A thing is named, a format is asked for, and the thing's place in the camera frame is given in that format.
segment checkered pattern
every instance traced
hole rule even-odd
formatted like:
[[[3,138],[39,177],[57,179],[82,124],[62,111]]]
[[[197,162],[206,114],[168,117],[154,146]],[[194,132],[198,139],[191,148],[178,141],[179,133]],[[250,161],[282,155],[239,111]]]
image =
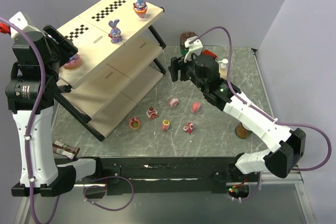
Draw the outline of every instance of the checkered pattern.
[[[109,6],[105,7],[104,10],[101,10],[99,13],[97,13],[95,16],[91,18],[98,22],[101,19],[108,16],[110,13],[113,13],[114,10],[118,9],[118,7],[121,6],[123,3],[125,3],[126,1],[127,0],[114,1],[113,4],[110,4]]]
[[[88,27],[85,27],[84,25],[80,25],[79,28],[76,28],[75,31],[72,31],[70,35],[65,36],[67,39],[70,39],[73,41],[75,38],[78,38],[79,35],[83,34],[84,31],[89,30]]]

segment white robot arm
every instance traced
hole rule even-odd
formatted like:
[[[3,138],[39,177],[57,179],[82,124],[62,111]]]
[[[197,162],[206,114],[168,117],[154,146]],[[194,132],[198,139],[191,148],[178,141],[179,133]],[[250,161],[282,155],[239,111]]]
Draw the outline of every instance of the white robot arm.
[[[267,145],[264,151],[237,155],[234,164],[238,169],[236,172],[249,174],[270,171],[280,178],[287,177],[303,156],[306,141],[304,131],[276,125],[276,119],[273,122],[268,120],[251,108],[252,102],[232,85],[235,92],[247,102],[244,104],[231,92],[227,81],[220,78],[218,63],[213,57],[190,51],[192,60],[185,61],[183,57],[171,59],[169,71],[172,81],[178,80],[178,71],[181,71],[181,81],[191,80],[210,104],[239,120],[245,129],[254,132]]]
[[[33,183],[34,192],[42,196],[57,196],[70,191],[75,181],[93,175],[101,168],[99,158],[93,157],[57,166],[54,161],[51,120],[58,71],[78,49],[50,25],[47,25],[44,28],[45,33],[42,33],[21,12],[15,14],[10,22],[24,31],[38,48],[46,76],[45,89],[34,117],[31,134],[25,136],[31,110],[40,88],[40,67],[28,42],[11,28],[10,35],[14,39],[13,52],[17,62],[13,65],[6,95],[8,107],[13,112],[18,129],[22,159],[21,178],[12,188],[12,195],[28,196],[29,184]],[[27,167],[27,151],[31,167]],[[34,178],[28,177],[28,169],[31,169]]]

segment purple bunny figurine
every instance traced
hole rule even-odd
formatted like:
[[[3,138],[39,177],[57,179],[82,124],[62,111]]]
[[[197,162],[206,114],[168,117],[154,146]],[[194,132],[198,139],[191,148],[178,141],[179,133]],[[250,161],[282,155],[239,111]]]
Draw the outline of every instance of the purple bunny figurine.
[[[118,19],[114,21],[109,21],[109,26],[112,27],[109,37],[111,38],[111,42],[116,44],[122,41],[121,30],[117,27]]]
[[[137,2],[134,3],[134,8],[137,10],[144,10],[147,8],[146,1],[145,0],[137,0]]]

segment gray marble table surface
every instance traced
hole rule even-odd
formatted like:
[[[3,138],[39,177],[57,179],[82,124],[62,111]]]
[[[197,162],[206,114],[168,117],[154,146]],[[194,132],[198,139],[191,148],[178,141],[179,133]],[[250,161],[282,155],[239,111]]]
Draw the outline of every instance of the gray marble table surface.
[[[228,58],[227,47],[208,46],[205,49],[215,53],[216,60]],[[167,73],[103,142],[99,142],[62,107],[55,120],[53,140],[79,147],[79,156],[235,156],[241,152],[266,149],[254,134],[245,140],[238,138],[234,131],[238,121],[210,105],[190,81],[171,81],[168,72],[170,59],[179,55],[179,47],[164,49],[158,60]],[[244,91],[253,103],[270,113],[251,49],[233,50],[231,77],[232,83]],[[179,99],[177,107],[167,105],[170,98]],[[202,107],[197,113],[192,113],[192,103],[197,101]],[[159,113],[154,120],[146,116],[151,106]],[[132,116],[141,121],[141,128],[136,131],[129,128],[128,119]],[[165,119],[170,120],[171,127],[163,132],[161,123]],[[183,131],[188,122],[195,126],[190,135]]]

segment wooden shelf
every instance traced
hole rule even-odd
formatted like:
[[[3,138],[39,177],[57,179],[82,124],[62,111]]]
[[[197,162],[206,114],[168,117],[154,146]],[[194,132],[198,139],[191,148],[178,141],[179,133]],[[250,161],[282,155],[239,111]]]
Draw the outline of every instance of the wooden shelf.
[[[133,3],[136,1],[101,0],[79,14],[79,17],[108,34],[111,31],[109,21],[119,19],[120,22],[117,27],[121,30],[123,43],[127,46],[163,15],[162,8],[146,2],[148,7],[146,18],[138,19],[137,14],[133,10]]]
[[[83,83],[70,93],[62,94],[75,107],[89,117],[99,114],[123,89],[131,79],[105,65],[93,79]]]
[[[162,77],[160,72],[146,67],[89,125],[107,137]]]
[[[83,63],[77,69],[68,70],[62,67],[59,71],[60,79],[74,89],[93,78],[106,63],[125,48],[123,43],[112,44],[107,33],[80,17],[75,17],[57,30],[64,36],[70,36],[70,33],[81,26],[83,26],[82,34],[78,34],[72,42],[78,48],[78,54],[83,59]]]
[[[161,72],[158,72],[150,66],[147,66],[135,80],[128,84],[122,93],[127,95],[136,103],[139,103],[146,96],[146,94],[162,79],[162,77],[163,74]]]
[[[132,99],[120,93],[89,125],[107,137],[135,106]]]
[[[162,47],[148,39],[138,37],[108,65],[134,80],[161,52]]]

